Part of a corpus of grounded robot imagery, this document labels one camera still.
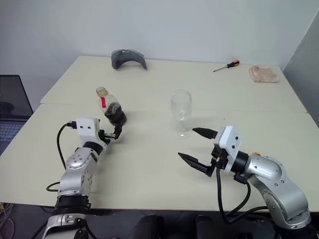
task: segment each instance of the laptop screen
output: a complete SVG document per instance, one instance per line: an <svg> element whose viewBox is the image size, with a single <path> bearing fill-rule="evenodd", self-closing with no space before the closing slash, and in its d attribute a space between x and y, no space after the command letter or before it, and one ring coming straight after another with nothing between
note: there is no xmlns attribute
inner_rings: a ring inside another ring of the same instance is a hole
<svg viewBox="0 0 319 239"><path fill-rule="evenodd" d="M28 119L32 113L20 76L0 75L0 118Z"/></svg>

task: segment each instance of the laptop keyboard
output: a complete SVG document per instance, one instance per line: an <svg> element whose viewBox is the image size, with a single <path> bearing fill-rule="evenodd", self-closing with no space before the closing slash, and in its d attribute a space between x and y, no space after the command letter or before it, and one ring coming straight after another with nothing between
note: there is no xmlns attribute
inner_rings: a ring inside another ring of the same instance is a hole
<svg viewBox="0 0 319 239"><path fill-rule="evenodd" d="M0 141L10 142L22 127L22 124L0 123Z"/></svg>

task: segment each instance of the black cable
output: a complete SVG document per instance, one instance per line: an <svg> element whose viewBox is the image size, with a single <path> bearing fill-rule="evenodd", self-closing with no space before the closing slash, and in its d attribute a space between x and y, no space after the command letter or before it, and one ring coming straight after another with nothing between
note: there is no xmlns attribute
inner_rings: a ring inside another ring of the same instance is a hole
<svg viewBox="0 0 319 239"><path fill-rule="evenodd" d="M42 229L46 226L46 224L48 223L48 220L46 220L41 226L40 228L33 234L33 236L30 239L35 239L36 236L42 231Z"/></svg>
<svg viewBox="0 0 319 239"><path fill-rule="evenodd" d="M274 239L278 239L278 237L279 237L279 231L278 231L278 230L275 230Z"/></svg>
<svg viewBox="0 0 319 239"><path fill-rule="evenodd" d="M62 155L61 148L60 148L60 135L61 135L63 129L64 129L66 126L67 126L67 124L64 124L64 125L61 127L61 129L59 130L58 135L56 136L56 146L58 147L59 155L60 155L60 158L61 158L61 161L62 161L62 164L63 164L64 169L66 169L66 166L65 166L65 162L64 162L63 155Z"/></svg>
<svg viewBox="0 0 319 239"><path fill-rule="evenodd" d="M234 213L238 212L249 200L251 188L250 188L250 184L248 182L246 183L246 185L247 185L247 195L246 195L245 199L236 208L231 210L229 213L226 213L226 216L231 216Z"/></svg>
<svg viewBox="0 0 319 239"><path fill-rule="evenodd" d="M268 209L266 206L252 208L252 209L240 214L239 216L237 216L231 220L227 220L227 217L226 217L224 209L223 209L222 199L221 199L221 181L220 181L220 169L219 168L216 169L216 178L217 178L218 207L219 207L220 215L225 223L232 224L232 223L235 223L236 221L242 219L243 217L247 216L248 214L250 214L252 212L262 210L262 209Z"/></svg>
<svg viewBox="0 0 319 239"><path fill-rule="evenodd" d="M50 213L50 214L52 214L52 212L47 211L46 209L44 209L44 207L42 207L42 206L39 206L39 207L42 209L42 211L44 211L44 212L46 212L46 213Z"/></svg>
<svg viewBox="0 0 319 239"><path fill-rule="evenodd" d="M274 221L269 218L269 217L266 217L266 216L262 216L262 215L259 215L259 214L250 214L250 215L247 215L246 216L247 219L253 219L254 221L255 220L264 220L264 221L267 221L269 223L271 223L272 225L274 225Z"/></svg>
<svg viewBox="0 0 319 239"><path fill-rule="evenodd" d="M55 182L55 183L51 183L49 186L46 187L46 190L48 192L58 192L59 190L57 189L50 189L52 186L59 184L60 182Z"/></svg>
<svg viewBox="0 0 319 239"><path fill-rule="evenodd" d="M93 232L90 230L89 228L89 225L88 223L85 221L85 229L88 231L88 233L90 234L90 236L93 238L93 239L98 239L94 234Z"/></svg>

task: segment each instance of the white wall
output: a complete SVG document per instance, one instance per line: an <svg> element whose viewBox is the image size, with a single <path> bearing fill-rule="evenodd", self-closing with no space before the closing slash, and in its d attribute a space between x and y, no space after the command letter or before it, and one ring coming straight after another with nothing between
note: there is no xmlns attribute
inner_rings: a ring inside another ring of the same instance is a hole
<svg viewBox="0 0 319 239"><path fill-rule="evenodd" d="M79 55L289 61L318 0L0 0L0 74L20 74L34 108Z"/></svg>

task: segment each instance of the laptop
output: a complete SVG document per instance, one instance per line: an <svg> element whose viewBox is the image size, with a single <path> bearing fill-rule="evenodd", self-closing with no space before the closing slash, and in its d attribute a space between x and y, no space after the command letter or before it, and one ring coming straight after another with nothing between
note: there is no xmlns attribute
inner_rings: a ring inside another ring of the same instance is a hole
<svg viewBox="0 0 319 239"><path fill-rule="evenodd" d="M0 155L33 111L18 75L0 75Z"/></svg>

